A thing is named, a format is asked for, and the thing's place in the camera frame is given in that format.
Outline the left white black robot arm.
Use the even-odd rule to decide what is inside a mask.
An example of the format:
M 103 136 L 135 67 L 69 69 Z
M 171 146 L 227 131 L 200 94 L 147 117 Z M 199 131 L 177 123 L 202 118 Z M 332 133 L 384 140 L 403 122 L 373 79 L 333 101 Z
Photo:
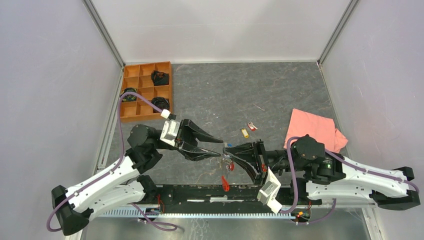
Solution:
M 47 218 L 50 232 L 73 235 L 91 220 L 122 205 L 153 203 L 157 190 L 142 174 L 162 158 L 159 150 L 178 151 L 189 161 L 219 157 L 220 153 L 198 146 L 199 142 L 222 144 L 190 119 L 167 119 L 162 129 L 135 125 L 127 138 L 130 148 L 121 151 L 114 163 L 74 186 L 58 185 L 51 190 L 53 212 Z

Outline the red key tag with ring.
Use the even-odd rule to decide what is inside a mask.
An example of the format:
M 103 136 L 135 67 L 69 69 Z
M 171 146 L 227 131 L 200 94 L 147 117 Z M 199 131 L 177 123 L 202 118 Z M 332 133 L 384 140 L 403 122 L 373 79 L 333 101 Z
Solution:
M 252 132 L 258 130 L 258 128 L 251 121 L 247 123 L 247 126 Z

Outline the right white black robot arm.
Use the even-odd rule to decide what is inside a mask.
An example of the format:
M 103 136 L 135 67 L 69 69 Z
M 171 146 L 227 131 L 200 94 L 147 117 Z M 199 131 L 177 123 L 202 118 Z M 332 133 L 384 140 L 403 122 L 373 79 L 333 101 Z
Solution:
M 412 168 L 386 170 L 361 164 L 326 149 L 309 135 L 289 138 L 284 150 L 266 150 L 262 141 L 256 141 L 225 147 L 223 155 L 260 186 L 257 200 L 275 214 L 323 200 L 362 200 L 393 211 L 421 203 Z

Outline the steel key holder red handle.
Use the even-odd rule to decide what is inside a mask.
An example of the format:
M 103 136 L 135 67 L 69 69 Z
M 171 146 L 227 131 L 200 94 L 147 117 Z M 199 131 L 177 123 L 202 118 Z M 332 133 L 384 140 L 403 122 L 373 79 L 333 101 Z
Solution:
M 222 159 L 220 160 L 220 169 L 221 169 L 221 184 L 224 192 L 230 190 L 229 184 L 229 174 L 234 170 L 235 164 L 233 159 L 227 155 L 223 154 Z

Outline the yellow key tag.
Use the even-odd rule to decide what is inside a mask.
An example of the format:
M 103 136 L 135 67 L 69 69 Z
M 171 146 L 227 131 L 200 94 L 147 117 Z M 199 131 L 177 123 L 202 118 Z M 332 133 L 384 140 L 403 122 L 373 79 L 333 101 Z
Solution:
M 240 131 L 241 131 L 241 133 L 242 133 L 242 135 L 243 135 L 244 138 L 247 139 L 247 138 L 250 137 L 250 135 L 249 135 L 249 133 L 248 133 L 248 131 L 247 131 L 246 128 L 242 128 Z

